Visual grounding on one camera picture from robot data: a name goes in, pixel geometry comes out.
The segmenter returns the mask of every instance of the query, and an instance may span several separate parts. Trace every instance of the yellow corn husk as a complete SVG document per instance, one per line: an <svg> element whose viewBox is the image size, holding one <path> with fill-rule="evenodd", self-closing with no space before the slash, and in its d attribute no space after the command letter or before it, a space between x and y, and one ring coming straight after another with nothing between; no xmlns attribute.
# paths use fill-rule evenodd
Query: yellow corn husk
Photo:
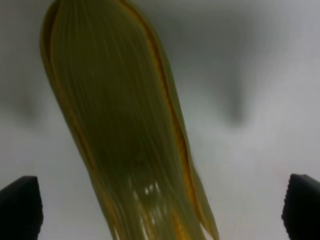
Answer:
<svg viewBox="0 0 320 240"><path fill-rule="evenodd" d="M43 64L114 240L218 240L173 75L126 0L56 0Z"/></svg>

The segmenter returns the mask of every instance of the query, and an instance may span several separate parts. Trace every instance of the gray background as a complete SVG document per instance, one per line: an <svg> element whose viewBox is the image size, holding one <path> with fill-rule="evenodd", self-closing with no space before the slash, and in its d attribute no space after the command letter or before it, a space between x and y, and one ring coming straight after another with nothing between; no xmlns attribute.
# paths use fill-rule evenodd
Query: gray background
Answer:
<svg viewBox="0 0 320 240"><path fill-rule="evenodd" d="M286 240L291 173L320 180L319 0L135 0L163 41L222 240ZM0 0L0 188L37 175L39 240L110 234L48 86L49 0Z"/></svg>

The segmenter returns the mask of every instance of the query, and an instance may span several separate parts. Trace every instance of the white surface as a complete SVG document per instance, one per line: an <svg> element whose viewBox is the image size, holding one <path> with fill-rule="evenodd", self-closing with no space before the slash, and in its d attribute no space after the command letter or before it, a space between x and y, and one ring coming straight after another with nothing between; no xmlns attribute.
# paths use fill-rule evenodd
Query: white surface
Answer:
<svg viewBox="0 0 320 240"><path fill-rule="evenodd" d="M0 188L38 176L39 240L109 240L40 61L49 2L0 1ZM139 2L172 63L220 238L288 239L289 175L320 179L320 1Z"/></svg>

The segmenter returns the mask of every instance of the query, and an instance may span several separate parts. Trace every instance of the corn cob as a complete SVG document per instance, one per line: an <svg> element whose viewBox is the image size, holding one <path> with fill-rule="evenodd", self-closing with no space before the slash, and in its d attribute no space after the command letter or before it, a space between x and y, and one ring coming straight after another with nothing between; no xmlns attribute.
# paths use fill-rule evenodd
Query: corn cob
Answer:
<svg viewBox="0 0 320 240"><path fill-rule="evenodd" d="M126 0L56 0L41 30L50 85L114 240L219 239L174 78Z"/></svg>

